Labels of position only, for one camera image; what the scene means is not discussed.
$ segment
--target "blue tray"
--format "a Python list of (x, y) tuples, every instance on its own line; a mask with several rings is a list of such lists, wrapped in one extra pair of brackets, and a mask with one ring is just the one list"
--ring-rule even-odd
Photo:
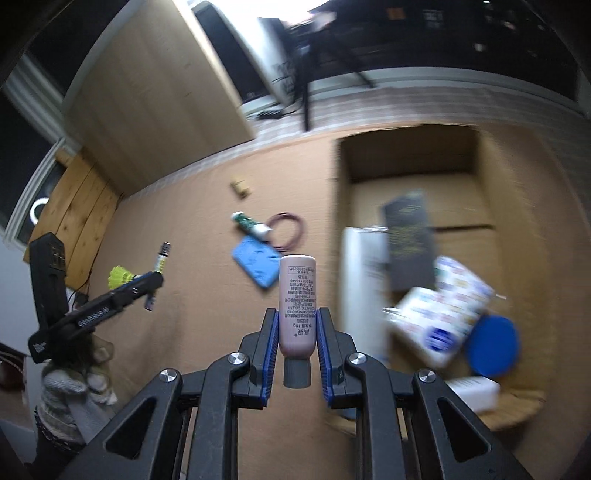
[(282, 255), (273, 247), (246, 235), (232, 257), (262, 288), (271, 287), (279, 277), (279, 259)]

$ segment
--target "metal screw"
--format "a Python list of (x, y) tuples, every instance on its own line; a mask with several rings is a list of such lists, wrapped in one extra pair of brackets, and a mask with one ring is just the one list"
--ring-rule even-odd
[(435, 372), (433, 370), (429, 370), (428, 368), (423, 368), (422, 370), (419, 370), (417, 375), (418, 379), (421, 382), (425, 383), (435, 382), (435, 379), (437, 378)]
[(361, 352), (356, 352), (349, 355), (349, 362), (354, 365), (364, 364), (367, 360), (368, 358)]
[(158, 378), (160, 381), (168, 383), (177, 378), (178, 372), (174, 368), (166, 368), (160, 372)]
[(230, 353), (230, 355), (228, 355), (228, 361), (232, 365), (240, 365), (246, 361), (246, 355), (242, 352)]

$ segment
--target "power strip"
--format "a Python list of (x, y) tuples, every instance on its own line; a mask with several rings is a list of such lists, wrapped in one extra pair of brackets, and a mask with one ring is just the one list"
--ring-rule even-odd
[(283, 118), (283, 110), (263, 110), (259, 112), (259, 120), (277, 120)]

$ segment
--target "pink cosmetic tube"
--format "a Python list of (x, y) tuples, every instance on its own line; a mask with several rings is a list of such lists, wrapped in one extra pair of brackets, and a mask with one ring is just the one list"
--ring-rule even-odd
[(316, 348), (316, 260), (286, 255), (279, 261), (279, 348), (285, 357), (283, 384), (311, 384), (310, 356)]

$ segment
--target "gray tube cap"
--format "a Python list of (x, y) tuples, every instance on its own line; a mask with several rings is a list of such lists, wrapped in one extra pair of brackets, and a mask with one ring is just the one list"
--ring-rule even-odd
[(287, 388), (307, 388), (312, 385), (309, 358), (286, 358), (283, 365), (283, 385)]

